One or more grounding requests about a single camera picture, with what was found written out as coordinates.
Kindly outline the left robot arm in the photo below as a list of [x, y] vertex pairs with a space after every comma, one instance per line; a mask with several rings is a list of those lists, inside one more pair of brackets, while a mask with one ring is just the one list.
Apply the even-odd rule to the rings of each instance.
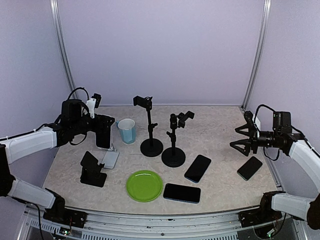
[[11, 174], [9, 165], [42, 150], [72, 144], [75, 136], [95, 133], [95, 145], [100, 149], [111, 147], [111, 126], [115, 118], [96, 114], [97, 99], [87, 102], [67, 99], [62, 102], [61, 114], [53, 123], [44, 123], [28, 133], [6, 137], [0, 141], [0, 195], [42, 206], [45, 211], [63, 223], [70, 218], [65, 200], [57, 193], [43, 189]]

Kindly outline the black phone white case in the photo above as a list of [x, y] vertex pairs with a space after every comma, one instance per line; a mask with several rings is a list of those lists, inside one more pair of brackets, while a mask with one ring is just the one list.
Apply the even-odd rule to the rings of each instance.
[[100, 124], [95, 129], [95, 144], [98, 148], [109, 149], [111, 147], [111, 125]]

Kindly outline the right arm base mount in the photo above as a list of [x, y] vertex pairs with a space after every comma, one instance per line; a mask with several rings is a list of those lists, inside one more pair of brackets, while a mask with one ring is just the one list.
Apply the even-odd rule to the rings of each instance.
[[282, 213], [273, 209], [261, 210], [260, 208], [255, 208], [239, 212], [238, 218], [241, 227], [245, 228], [281, 219]]

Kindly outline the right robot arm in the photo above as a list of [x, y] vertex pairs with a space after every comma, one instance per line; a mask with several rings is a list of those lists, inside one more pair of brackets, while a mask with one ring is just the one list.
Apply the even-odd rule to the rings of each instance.
[[[256, 154], [259, 147], [277, 148], [290, 157], [313, 181], [320, 186], [320, 155], [310, 145], [305, 135], [291, 124], [291, 114], [287, 111], [273, 111], [272, 131], [261, 131], [256, 124], [257, 114], [245, 111], [246, 124], [235, 131], [246, 136], [229, 145], [249, 156]], [[306, 198], [284, 191], [270, 191], [263, 194], [256, 211], [243, 211], [239, 214], [241, 225], [252, 226], [281, 218], [282, 213], [304, 220], [313, 230], [320, 228], [320, 198]]]

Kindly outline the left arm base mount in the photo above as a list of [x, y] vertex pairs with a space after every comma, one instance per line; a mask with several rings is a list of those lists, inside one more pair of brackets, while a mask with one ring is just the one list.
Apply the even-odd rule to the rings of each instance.
[[87, 220], [87, 215], [88, 214], [84, 211], [68, 208], [65, 208], [62, 213], [57, 213], [56, 211], [49, 209], [44, 212], [43, 218], [54, 223], [83, 229]]

